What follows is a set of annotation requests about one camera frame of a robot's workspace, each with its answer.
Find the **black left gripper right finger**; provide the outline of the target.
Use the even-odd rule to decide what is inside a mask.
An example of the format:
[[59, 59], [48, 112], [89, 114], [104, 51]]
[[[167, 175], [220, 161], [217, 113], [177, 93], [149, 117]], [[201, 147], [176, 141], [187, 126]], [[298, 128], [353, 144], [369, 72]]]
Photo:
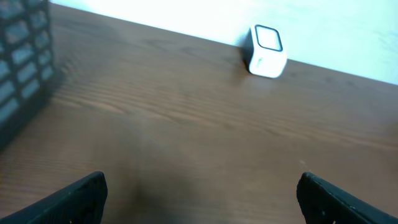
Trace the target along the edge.
[[311, 172], [302, 174], [297, 184], [296, 196], [306, 223], [397, 224], [396, 217]]

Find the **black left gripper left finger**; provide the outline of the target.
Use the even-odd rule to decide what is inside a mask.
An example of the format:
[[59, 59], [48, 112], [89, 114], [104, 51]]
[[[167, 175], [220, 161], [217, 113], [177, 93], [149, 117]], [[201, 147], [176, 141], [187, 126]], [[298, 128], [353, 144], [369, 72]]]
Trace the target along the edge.
[[101, 223], [108, 188], [96, 171], [1, 219], [2, 224]]

